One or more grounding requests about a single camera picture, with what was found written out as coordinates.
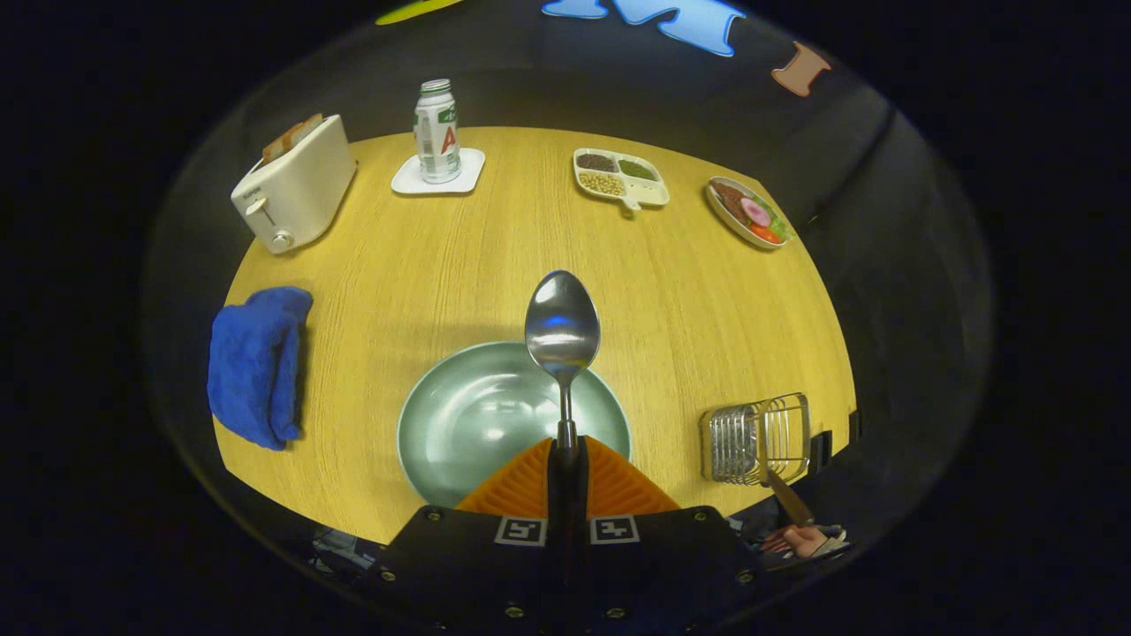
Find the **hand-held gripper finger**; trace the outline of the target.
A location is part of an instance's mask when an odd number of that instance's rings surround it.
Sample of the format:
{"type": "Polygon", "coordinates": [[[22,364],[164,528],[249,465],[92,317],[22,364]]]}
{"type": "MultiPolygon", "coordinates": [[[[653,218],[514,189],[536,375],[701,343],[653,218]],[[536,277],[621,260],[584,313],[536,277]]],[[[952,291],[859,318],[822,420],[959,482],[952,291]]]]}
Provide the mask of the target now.
{"type": "Polygon", "coordinates": [[[375,565],[375,588],[421,619],[535,619],[553,587],[569,483],[544,439],[452,506],[425,504],[375,565]]]}
{"type": "Polygon", "coordinates": [[[720,619],[756,599],[763,568],[724,516],[671,502],[590,437],[568,459],[568,616],[720,619]]]}

